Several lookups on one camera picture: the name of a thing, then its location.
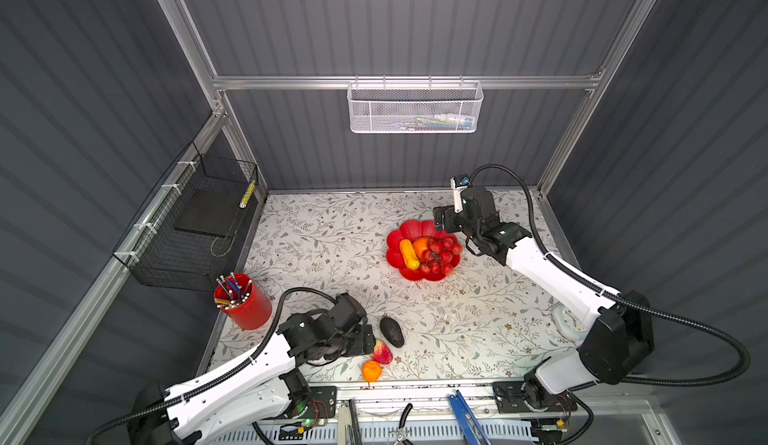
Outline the red fake strawberry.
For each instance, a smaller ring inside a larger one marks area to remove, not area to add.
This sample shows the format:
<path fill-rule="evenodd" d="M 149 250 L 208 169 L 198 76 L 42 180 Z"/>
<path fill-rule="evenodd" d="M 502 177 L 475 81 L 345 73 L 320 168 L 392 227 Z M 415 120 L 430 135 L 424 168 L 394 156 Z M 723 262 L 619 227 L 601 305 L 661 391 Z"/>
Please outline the red fake strawberry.
<path fill-rule="evenodd" d="M 384 341 L 378 340 L 371 354 L 371 359 L 380 365 L 389 365 L 394 360 L 394 356 L 388 345 Z"/>

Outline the dark fake avocado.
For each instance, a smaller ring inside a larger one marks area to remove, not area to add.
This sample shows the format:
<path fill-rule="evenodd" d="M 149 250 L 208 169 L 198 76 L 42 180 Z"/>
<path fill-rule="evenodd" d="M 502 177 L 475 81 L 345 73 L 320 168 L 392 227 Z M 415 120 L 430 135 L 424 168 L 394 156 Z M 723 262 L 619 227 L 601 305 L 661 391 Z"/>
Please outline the dark fake avocado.
<path fill-rule="evenodd" d="M 388 316 L 380 320 L 379 328 L 384 338 L 395 348 L 402 348 L 405 345 L 405 337 L 399 323 Z"/>

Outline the small orange fake tangerine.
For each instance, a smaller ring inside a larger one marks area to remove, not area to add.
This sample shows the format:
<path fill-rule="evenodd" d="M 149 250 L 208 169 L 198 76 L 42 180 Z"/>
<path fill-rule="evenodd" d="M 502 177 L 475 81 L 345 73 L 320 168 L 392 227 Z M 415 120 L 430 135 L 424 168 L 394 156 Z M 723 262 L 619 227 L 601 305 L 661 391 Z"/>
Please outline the small orange fake tangerine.
<path fill-rule="evenodd" d="M 369 360 L 362 366 L 361 373 L 365 382 L 375 383 L 381 378 L 383 368 L 377 361 Z"/>

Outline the red fake grape bunch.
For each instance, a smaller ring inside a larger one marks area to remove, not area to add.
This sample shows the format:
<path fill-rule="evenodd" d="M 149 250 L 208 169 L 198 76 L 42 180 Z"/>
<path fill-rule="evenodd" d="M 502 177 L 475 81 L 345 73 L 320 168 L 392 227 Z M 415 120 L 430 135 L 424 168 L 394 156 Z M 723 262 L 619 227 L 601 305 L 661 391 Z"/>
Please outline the red fake grape bunch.
<path fill-rule="evenodd" d="M 427 280 L 439 281 L 455 271 L 460 263 L 463 248 L 453 235 L 430 238 L 429 250 L 424 254 L 424 260 L 420 261 L 418 271 Z"/>

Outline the orange fake bell pepper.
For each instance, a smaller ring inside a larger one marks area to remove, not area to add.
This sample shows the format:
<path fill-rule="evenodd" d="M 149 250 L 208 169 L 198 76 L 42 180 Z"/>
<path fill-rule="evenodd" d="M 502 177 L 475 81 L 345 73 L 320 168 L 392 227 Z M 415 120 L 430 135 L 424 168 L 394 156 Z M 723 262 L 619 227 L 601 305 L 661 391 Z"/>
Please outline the orange fake bell pepper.
<path fill-rule="evenodd" d="M 415 255 L 420 261 L 424 260 L 424 254 L 429 250 L 430 241 L 430 237 L 420 237 L 412 242 Z"/>

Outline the yellow fake banana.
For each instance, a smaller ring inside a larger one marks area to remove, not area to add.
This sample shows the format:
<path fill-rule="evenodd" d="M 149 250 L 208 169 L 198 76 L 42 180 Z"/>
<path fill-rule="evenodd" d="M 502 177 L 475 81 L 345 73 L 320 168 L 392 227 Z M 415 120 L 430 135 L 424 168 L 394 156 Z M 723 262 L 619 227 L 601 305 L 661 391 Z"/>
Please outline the yellow fake banana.
<path fill-rule="evenodd" d="M 406 268 L 412 271 L 418 270 L 421 266 L 421 262 L 413 243 L 408 239 L 403 239 L 399 243 L 399 249 Z"/>

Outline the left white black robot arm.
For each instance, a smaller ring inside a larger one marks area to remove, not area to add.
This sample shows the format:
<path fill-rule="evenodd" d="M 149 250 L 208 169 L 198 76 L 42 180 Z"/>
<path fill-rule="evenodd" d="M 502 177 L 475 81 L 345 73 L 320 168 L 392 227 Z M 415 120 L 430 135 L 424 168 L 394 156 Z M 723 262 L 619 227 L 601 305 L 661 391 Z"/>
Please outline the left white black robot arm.
<path fill-rule="evenodd" d="M 272 322 L 253 349 L 211 372 L 139 397 L 127 423 L 132 444 L 202 444 L 240 426 L 273 418 L 325 416 L 301 372 L 373 353 L 363 306 L 341 293 L 329 308 Z"/>

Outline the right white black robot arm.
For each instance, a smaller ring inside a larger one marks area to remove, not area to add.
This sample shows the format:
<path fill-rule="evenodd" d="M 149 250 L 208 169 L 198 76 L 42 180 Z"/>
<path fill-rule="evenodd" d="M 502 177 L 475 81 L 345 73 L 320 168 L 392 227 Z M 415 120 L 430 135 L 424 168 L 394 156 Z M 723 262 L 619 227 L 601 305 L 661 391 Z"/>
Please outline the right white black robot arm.
<path fill-rule="evenodd" d="M 467 175 L 453 177 L 450 185 L 453 203 L 434 209 L 436 229 L 464 234 L 473 254 L 489 256 L 532 280 L 587 329 L 576 349 L 543 360 L 525 375 L 521 391 L 533 409 L 573 387 L 618 384 L 651 354 L 652 320 L 641 309 L 647 303 L 641 295 L 631 293 L 630 303 L 620 304 L 617 290 L 551 253 L 535 226 L 502 221 L 489 190 L 473 185 Z"/>

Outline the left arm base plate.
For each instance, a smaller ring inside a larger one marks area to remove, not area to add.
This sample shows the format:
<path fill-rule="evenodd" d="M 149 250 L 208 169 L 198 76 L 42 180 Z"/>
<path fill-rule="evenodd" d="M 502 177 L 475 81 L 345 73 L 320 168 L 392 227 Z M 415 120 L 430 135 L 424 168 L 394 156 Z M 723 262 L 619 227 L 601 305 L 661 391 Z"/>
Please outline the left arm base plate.
<path fill-rule="evenodd" d="M 330 419 L 336 416 L 338 388 L 311 386 L 309 395 L 289 408 L 284 416 L 293 420 Z"/>

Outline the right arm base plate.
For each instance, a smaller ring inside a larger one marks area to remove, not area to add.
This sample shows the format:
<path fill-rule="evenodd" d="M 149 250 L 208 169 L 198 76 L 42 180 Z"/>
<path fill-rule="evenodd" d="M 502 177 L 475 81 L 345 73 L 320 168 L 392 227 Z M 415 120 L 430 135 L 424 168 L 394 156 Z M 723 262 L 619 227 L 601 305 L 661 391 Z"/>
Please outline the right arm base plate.
<path fill-rule="evenodd" d="M 579 406 L 565 394 L 553 395 L 524 380 L 496 381 L 491 384 L 499 413 L 544 413 L 576 411 Z"/>

